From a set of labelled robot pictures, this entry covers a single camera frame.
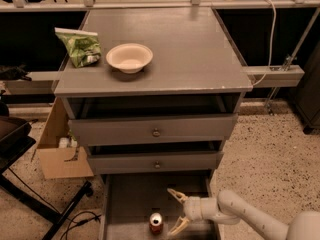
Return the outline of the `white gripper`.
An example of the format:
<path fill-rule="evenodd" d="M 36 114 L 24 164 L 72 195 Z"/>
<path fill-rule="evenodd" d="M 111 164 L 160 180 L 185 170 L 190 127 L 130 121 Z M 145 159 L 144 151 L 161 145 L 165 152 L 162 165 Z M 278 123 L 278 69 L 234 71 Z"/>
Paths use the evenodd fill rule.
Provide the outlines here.
<path fill-rule="evenodd" d="M 213 197 L 187 197 L 184 193 L 172 188 L 167 189 L 180 204 L 186 217 L 179 217 L 176 224 L 169 230 L 169 236 L 176 236 L 186 229 L 190 221 L 214 220 L 218 214 L 217 199 Z"/>

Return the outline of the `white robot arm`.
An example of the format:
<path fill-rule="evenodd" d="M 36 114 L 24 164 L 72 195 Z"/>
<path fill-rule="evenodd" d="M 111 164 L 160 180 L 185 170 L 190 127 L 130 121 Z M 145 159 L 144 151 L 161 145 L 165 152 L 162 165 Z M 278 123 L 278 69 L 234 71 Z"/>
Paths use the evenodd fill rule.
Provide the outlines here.
<path fill-rule="evenodd" d="M 217 224 L 234 225 L 246 222 L 264 240 L 320 240 L 320 213 L 304 211 L 289 224 L 247 203 L 231 190 L 222 190 L 216 197 L 186 196 L 168 188 L 167 191 L 183 206 L 169 236 L 176 236 L 194 221 L 210 220 Z"/>

